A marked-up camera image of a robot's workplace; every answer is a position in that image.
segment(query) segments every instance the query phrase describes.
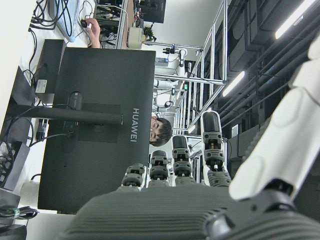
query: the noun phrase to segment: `black hair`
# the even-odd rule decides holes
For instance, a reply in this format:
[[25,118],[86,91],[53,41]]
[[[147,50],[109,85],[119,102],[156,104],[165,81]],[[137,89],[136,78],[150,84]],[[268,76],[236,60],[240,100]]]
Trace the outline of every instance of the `black hair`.
[[158,117],[156,120],[162,123],[162,127],[159,130],[160,134],[157,135],[159,139],[156,141],[151,141],[150,144],[155,147],[160,147],[165,145],[171,139],[172,127],[171,123],[165,118]]

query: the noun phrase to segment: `hand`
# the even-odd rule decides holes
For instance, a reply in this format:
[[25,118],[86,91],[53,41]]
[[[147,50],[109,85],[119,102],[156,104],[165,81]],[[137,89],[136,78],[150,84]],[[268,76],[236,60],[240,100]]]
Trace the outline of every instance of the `hand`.
[[100,48],[100,26],[95,18],[87,18],[87,24],[91,24],[91,28],[87,27],[86,30],[90,36],[90,40],[92,42],[92,48],[99,49]]

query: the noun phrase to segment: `white wall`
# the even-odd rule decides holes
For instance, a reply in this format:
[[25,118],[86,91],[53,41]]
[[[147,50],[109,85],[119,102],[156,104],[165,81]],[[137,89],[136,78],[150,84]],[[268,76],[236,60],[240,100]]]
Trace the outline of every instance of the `white wall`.
[[[163,23],[153,24],[158,43],[203,47],[222,0],[166,0]],[[142,50],[156,51],[158,58],[166,58],[163,46],[142,45]],[[195,61],[196,51],[188,50],[187,60]]]

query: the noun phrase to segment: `white device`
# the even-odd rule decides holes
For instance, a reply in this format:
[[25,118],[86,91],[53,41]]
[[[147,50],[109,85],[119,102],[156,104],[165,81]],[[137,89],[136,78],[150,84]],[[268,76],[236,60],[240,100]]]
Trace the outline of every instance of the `white device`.
[[229,187],[235,200],[251,198],[272,180],[293,187],[295,198],[320,150],[320,35],[310,61],[292,77],[291,90],[273,112],[268,128]]
[[141,49],[142,47],[142,32],[140,27],[130,27],[128,33],[128,47],[130,49]]

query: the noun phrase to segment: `desk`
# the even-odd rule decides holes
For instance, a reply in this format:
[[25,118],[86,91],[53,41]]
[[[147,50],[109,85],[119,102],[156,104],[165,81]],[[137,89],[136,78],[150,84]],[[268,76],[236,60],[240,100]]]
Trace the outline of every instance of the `desk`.
[[[122,0],[122,8],[128,13],[128,27],[132,27],[134,23],[134,1],[133,0]],[[120,23],[118,28],[118,38],[116,42],[117,49],[128,49],[127,39],[128,39],[127,30],[127,15],[124,11],[121,11]]]

